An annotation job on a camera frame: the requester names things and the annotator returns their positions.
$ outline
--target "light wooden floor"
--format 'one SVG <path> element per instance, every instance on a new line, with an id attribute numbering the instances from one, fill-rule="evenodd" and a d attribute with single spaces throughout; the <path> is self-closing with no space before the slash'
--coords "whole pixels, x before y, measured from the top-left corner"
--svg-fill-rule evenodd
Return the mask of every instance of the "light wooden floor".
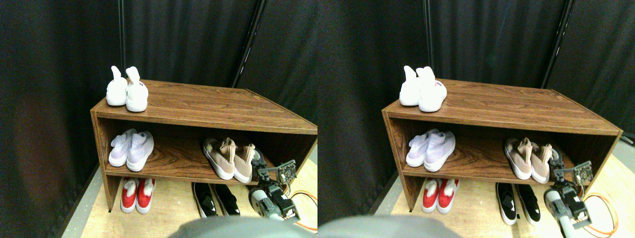
<path id="1" fill-rule="evenodd" d="M 598 180 L 589 192 L 597 192 L 607 197 L 618 209 L 619 229 L 613 237 L 634 237 L 635 234 L 635 175 L 620 161 L 611 155 L 606 162 Z M 532 186 L 538 198 L 541 221 L 539 226 L 530 225 L 516 195 L 516 207 L 521 219 L 515 225 L 506 225 L 500 216 L 500 209 L 495 192 L 495 183 L 462 180 L 456 201 L 447 215 L 437 211 L 424 213 L 421 210 L 423 192 L 419 194 L 415 209 L 409 212 L 406 197 L 401 193 L 392 215 L 426 216 L 443 222 L 446 227 L 463 237 L 561 237 L 558 224 L 548 213 L 543 194 L 547 185 Z M 587 200 L 589 214 L 593 226 L 610 231 L 611 218 L 604 203 L 592 197 Z M 593 237 L 585 230 L 576 230 L 576 237 Z"/>
<path id="2" fill-rule="evenodd" d="M 316 164 L 307 160 L 298 178 L 293 182 L 291 191 L 306 190 L 317 196 L 317 173 Z M 249 204 L 247 187 L 231 185 L 229 189 L 238 200 L 242 216 L 258 217 Z M 294 197 L 293 201 L 298 207 L 302 218 L 301 223 L 317 227 L 318 211 L 315 204 L 304 195 Z M 165 237 L 176 232 L 181 224 L 200 218 L 189 182 L 157 180 L 152 207 L 146 215 L 136 210 L 128 214 L 123 213 L 120 202 L 121 189 L 117 193 L 112 212 L 108 213 L 102 185 L 82 237 Z"/>

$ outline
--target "red sneaker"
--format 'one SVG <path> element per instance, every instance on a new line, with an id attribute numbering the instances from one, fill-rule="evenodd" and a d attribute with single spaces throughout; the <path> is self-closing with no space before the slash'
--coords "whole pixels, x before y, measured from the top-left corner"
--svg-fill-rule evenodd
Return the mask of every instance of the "red sneaker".
<path id="1" fill-rule="evenodd" d="M 458 180 L 442 180 L 441 188 L 439 189 L 439 212 L 441 214 L 448 214 L 454 203 L 454 195 L 458 190 Z"/>
<path id="2" fill-rule="evenodd" d="M 152 205 L 152 193 L 156 186 L 155 179 L 142 178 L 139 182 L 139 191 L 137 192 L 137 211 L 146 214 L 150 211 Z"/>
<path id="3" fill-rule="evenodd" d="M 121 189 L 121 211 L 131 213 L 137 205 L 137 187 L 138 180 L 136 178 L 124 178 L 123 188 Z"/>
<path id="4" fill-rule="evenodd" d="M 439 187 L 439 180 L 435 178 L 425 179 L 424 202 L 421 205 L 424 213 L 431 213 L 436 209 L 439 201 Z"/>

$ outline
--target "black curtain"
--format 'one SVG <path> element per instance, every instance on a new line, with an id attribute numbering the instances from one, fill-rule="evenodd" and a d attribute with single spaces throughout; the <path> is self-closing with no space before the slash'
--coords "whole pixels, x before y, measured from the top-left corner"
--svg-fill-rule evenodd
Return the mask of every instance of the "black curtain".
<path id="1" fill-rule="evenodd" d="M 428 65 L 421 1 L 321 1 L 319 224 L 369 212 L 395 172 L 381 110 Z"/>
<path id="2" fill-rule="evenodd" d="M 635 138 L 635 2 L 575 1 L 547 87 Z"/>
<path id="3" fill-rule="evenodd" d="M 124 1 L 125 67 L 142 79 L 229 87 L 255 3 Z"/>
<path id="4" fill-rule="evenodd" d="M 431 1 L 434 74 L 529 88 L 542 84 L 564 1 Z"/>
<path id="5" fill-rule="evenodd" d="M 89 110 L 119 61 L 117 4 L 1 5 L 0 236 L 58 236 L 97 164 Z"/>

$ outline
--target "orange wire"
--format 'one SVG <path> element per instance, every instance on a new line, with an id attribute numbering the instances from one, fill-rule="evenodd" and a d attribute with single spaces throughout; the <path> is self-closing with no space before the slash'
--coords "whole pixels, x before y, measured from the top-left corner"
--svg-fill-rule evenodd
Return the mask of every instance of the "orange wire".
<path id="1" fill-rule="evenodd" d="M 314 199 L 316 200 L 316 202 L 318 201 L 318 198 L 317 198 L 315 195 L 311 194 L 310 192 L 304 191 L 304 190 L 298 190 L 298 191 L 295 191 L 295 192 L 293 192 L 293 193 L 291 194 L 291 196 L 293 197 L 295 194 L 298 194 L 298 193 L 303 193 L 303 194 L 309 195 L 309 196 L 311 196 L 312 198 L 314 198 Z M 301 227 L 307 228 L 307 229 L 309 229 L 309 230 L 315 231 L 315 232 L 317 232 L 317 231 L 318 231 L 318 229 L 317 229 L 317 228 L 306 226 L 306 225 L 304 225 L 304 224 L 300 223 L 299 221 L 297 221 L 297 222 L 296 222 L 296 224 L 298 224 L 298 225 L 299 225 L 299 226 L 301 226 Z"/>
<path id="2" fill-rule="evenodd" d="M 592 192 L 590 194 L 587 194 L 587 197 L 583 201 L 586 201 L 590 197 L 599 197 L 600 199 L 602 199 L 602 200 L 604 200 L 606 202 L 606 205 L 608 207 L 608 212 L 611 213 L 611 214 L 612 214 L 611 211 L 615 212 L 615 224 L 613 226 L 613 230 L 610 231 L 610 232 L 600 231 L 598 229 L 595 229 L 591 225 L 588 225 L 587 227 L 589 227 L 589 228 L 595 230 L 597 233 L 600 233 L 600 234 L 603 234 L 603 235 L 613 235 L 613 233 L 615 233 L 615 231 L 617 231 L 617 226 L 619 225 L 619 222 L 617 220 L 617 211 L 615 210 L 615 208 L 613 208 L 613 205 L 611 205 L 611 202 L 609 202 L 607 198 L 605 198 L 604 196 L 600 195 L 599 193 Z"/>

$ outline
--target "white sneaker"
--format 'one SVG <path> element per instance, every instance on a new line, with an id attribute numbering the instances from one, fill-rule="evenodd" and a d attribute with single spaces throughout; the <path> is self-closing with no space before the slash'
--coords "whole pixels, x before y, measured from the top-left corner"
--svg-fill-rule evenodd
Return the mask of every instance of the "white sneaker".
<path id="1" fill-rule="evenodd" d="M 421 78 L 417 77 L 417 73 L 410 66 L 404 66 L 403 70 L 406 72 L 406 82 L 401 85 L 399 102 L 404 106 L 416 106 L 419 104 Z"/>
<path id="2" fill-rule="evenodd" d="M 406 155 L 406 163 L 411 167 L 419 167 L 424 164 L 426 151 L 428 149 L 428 142 L 430 134 L 439 133 L 438 129 L 432 129 L 423 135 L 415 136 L 410 143 L 410 151 Z"/>
<path id="3" fill-rule="evenodd" d="M 443 83 L 435 79 L 430 67 L 417 69 L 421 78 L 419 89 L 419 110 L 422 112 L 436 112 L 441 108 L 443 100 L 448 96 L 448 90 Z"/>
<path id="4" fill-rule="evenodd" d="M 429 140 L 424 167 L 430 172 L 436 172 L 454 152 L 457 141 L 449 131 L 430 134 Z"/>
<path id="5" fill-rule="evenodd" d="M 132 135 L 132 146 L 128 154 L 126 165 L 128 169 L 139 172 L 144 168 L 145 162 L 154 150 L 154 139 L 147 131 Z"/>
<path id="6" fill-rule="evenodd" d="M 128 151 L 132 145 L 132 135 L 137 133 L 135 129 L 129 129 L 121 135 L 115 137 L 110 143 L 111 147 L 114 147 L 108 155 L 108 162 L 110 165 L 120 167 L 126 163 L 128 159 Z"/>
<path id="7" fill-rule="evenodd" d="M 111 106 L 123 106 L 126 104 L 126 85 L 128 82 L 121 77 L 121 72 L 116 66 L 112 70 L 112 81 L 106 88 L 106 102 Z"/>
<path id="8" fill-rule="evenodd" d="M 126 108 L 131 112 L 143 112 L 148 107 L 148 87 L 139 81 L 139 71 L 132 66 L 126 69 L 130 83 L 126 89 Z"/>

